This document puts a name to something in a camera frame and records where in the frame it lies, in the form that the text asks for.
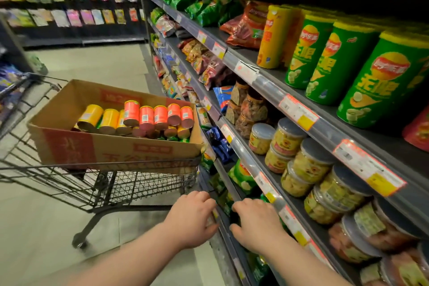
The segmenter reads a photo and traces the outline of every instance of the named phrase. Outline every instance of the plastic jar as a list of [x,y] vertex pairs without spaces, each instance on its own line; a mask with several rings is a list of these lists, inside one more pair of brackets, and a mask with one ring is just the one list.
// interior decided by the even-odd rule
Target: plastic jar
[[382,251],[396,250],[423,236],[420,229],[384,198],[374,198],[353,217],[366,240]]
[[241,106],[235,104],[232,100],[228,102],[227,112],[225,114],[226,119],[233,125],[237,122],[241,114]]
[[316,183],[325,176],[335,162],[335,157],[318,142],[305,138],[301,143],[301,150],[293,161],[293,169],[302,180]]
[[304,200],[304,208],[308,215],[319,224],[335,223],[343,213],[331,207],[320,194],[320,186],[315,185]]
[[256,123],[250,133],[249,148],[258,155],[265,155],[270,147],[275,129],[266,123]]
[[337,163],[320,184],[323,197],[335,207],[352,210],[374,194],[372,188],[345,165]]
[[369,244],[359,232],[352,215],[344,215],[328,231],[330,244],[343,260],[360,263],[371,258],[382,257],[383,252]]
[[268,116],[264,98],[255,90],[250,89],[241,105],[241,114],[252,121],[263,121]]
[[429,284],[429,242],[421,241],[413,247],[391,257],[393,278],[398,286],[421,286]]
[[299,151],[299,145],[307,134],[288,118],[278,121],[277,130],[272,139],[275,151],[286,156],[293,156]]
[[301,180],[293,170],[293,161],[287,163],[287,168],[284,170],[281,179],[283,189],[294,197],[305,196],[313,187],[312,183]]
[[249,139],[254,124],[255,121],[249,120],[242,113],[236,122],[236,130],[244,139]]
[[241,106],[241,104],[243,104],[243,101],[246,99],[248,91],[249,85],[246,84],[244,80],[238,78],[231,92],[231,101]]
[[398,286],[392,277],[393,264],[389,257],[373,263],[360,271],[362,286]]
[[276,153],[272,145],[265,156],[265,165],[268,168],[277,174],[282,174],[286,170],[287,163],[293,160],[293,156],[284,156],[282,154]]

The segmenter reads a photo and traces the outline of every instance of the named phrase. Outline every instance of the left hand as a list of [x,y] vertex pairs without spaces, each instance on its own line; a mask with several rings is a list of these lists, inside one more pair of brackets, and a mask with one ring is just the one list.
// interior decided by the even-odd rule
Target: left hand
[[200,246],[217,231],[218,224],[207,226],[216,201],[205,191],[182,195],[162,223],[177,240],[180,250]]

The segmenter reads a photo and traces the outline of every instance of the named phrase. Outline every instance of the price label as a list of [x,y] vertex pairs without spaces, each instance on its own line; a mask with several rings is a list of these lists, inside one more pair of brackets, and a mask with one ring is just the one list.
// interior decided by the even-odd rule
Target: price label
[[207,111],[210,111],[210,109],[212,108],[212,104],[208,100],[207,96],[204,96],[204,98],[202,99],[202,104],[204,105]]
[[325,265],[330,267],[331,269],[334,269],[329,260],[326,258],[326,256],[322,253],[320,248],[314,243],[313,240],[311,240],[306,246],[305,249],[312,252],[321,262],[323,262]]
[[206,38],[207,38],[207,35],[205,35],[202,31],[198,31],[198,36],[196,37],[198,41],[200,41],[202,44],[205,44]]
[[192,77],[191,77],[191,75],[190,75],[190,73],[188,71],[185,74],[185,78],[188,81],[188,83],[190,83],[190,80],[192,79]]
[[212,52],[214,55],[216,55],[220,60],[223,59],[225,56],[226,49],[224,47],[221,47],[217,42],[215,42]]
[[271,204],[275,202],[276,198],[280,197],[264,173],[259,172],[258,175],[256,175],[255,182],[261,188],[262,192]]
[[333,154],[383,197],[388,197],[407,185],[407,182],[351,140],[343,139]]
[[278,214],[300,245],[305,246],[311,241],[311,237],[298,222],[289,207],[285,206]]
[[255,81],[259,74],[259,69],[252,68],[246,65],[243,61],[237,62],[234,71],[250,85]]
[[221,127],[221,131],[228,140],[228,143],[231,143],[234,139],[234,134],[231,132],[231,129],[225,124]]
[[287,94],[278,106],[306,131],[319,119],[317,114],[291,94]]
[[234,266],[236,267],[237,273],[239,274],[240,279],[243,280],[244,278],[246,278],[246,275],[244,274],[243,266],[241,265],[239,258],[234,258],[233,262],[234,262]]

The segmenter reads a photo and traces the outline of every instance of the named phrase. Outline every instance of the floor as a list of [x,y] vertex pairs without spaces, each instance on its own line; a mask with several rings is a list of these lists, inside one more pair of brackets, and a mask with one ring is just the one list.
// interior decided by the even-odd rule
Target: floor
[[[150,62],[142,56],[146,47],[124,44],[32,53],[45,63],[52,77],[88,80],[159,95],[159,82],[152,72],[148,72],[145,60]],[[20,133],[24,124],[19,127]],[[177,197],[179,192],[170,192],[134,203],[172,204]],[[119,250],[121,245],[161,222],[165,215],[166,212],[109,214],[89,234],[88,249],[80,251],[72,248],[71,240],[89,221],[90,214],[15,183],[2,183],[1,285],[64,285],[71,275]],[[224,285],[208,242],[195,250],[182,251],[153,283],[183,284]]]

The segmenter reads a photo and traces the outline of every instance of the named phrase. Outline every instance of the orange can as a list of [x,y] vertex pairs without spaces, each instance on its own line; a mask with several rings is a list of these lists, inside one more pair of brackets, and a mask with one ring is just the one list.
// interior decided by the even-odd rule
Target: orange can
[[77,124],[79,129],[95,133],[97,131],[95,127],[102,115],[103,108],[101,106],[89,104],[78,120]]
[[140,104],[137,101],[126,101],[124,103],[124,125],[136,127],[139,125]]
[[180,109],[182,117],[182,127],[191,129],[193,127],[193,110],[191,107],[183,107]]
[[101,120],[98,132],[102,135],[114,135],[118,127],[119,111],[115,109],[105,109],[103,120]]
[[165,130],[168,128],[167,108],[163,105],[155,106],[154,108],[154,122],[156,130]]
[[186,139],[190,137],[190,131],[189,129],[186,129],[182,126],[177,127],[177,137],[180,139]]
[[148,105],[140,108],[140,129],[145,131],[154,129],[154,109]]
[[132,135],[134,137],[144,137],[144,136],[146,136],[146,131],[140,129],[139,127],[134,127],[132,129]]
[[180,117],[180,106],[179,104],[172,103],[167,108],[168,112],[168,124],[170,126],[178,126],[182,121]]
[[164,136],[167,138],[175,137],[177,135],[177,128],[175,126],[168,126],[167,129],[164,130]]
[[131,134],[131,127],[128,127],[126,125],[124,125],[124,115],[125,115],[125,110],[121,110],[121,112],[119,112],[119,121],[118,121],[118,126],[116,127],[116,134],[119,136],[126,136]]

